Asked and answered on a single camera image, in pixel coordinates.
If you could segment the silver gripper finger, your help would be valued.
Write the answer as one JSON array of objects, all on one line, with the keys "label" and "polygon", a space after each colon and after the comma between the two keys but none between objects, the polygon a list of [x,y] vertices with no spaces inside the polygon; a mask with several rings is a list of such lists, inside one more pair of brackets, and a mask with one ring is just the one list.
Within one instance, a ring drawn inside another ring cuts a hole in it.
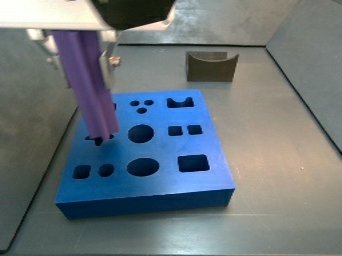
[{"label": "silver gripper finger", "polygon": [[121,66],[122,58],[115,55],[121,33],[117,30],[107,30],[101,32],[106,49],[99,57],[101,70],[103,81],[109,90],[114,89],[115,85],[115,69]]},{"label": "silver gripper finger", "polygon": [[62,77],[69,84],[69,78],[65,71],[63,63],[61,60],[59,49],[55,43],[51,31],[47,29],[27,29],[26,30],[28,38],[39,46],[41,50],[46,54],[47,63],[54,66],[54,68],[61,72]]}]

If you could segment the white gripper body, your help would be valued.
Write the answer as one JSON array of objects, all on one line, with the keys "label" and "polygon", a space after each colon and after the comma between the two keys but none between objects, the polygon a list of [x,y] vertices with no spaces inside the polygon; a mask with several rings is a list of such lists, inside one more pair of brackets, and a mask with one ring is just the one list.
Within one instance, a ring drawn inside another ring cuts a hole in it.
[{"label": "white gripper body", "polygon": [[165,30],[177,0],[0,0],[0,28]]}]

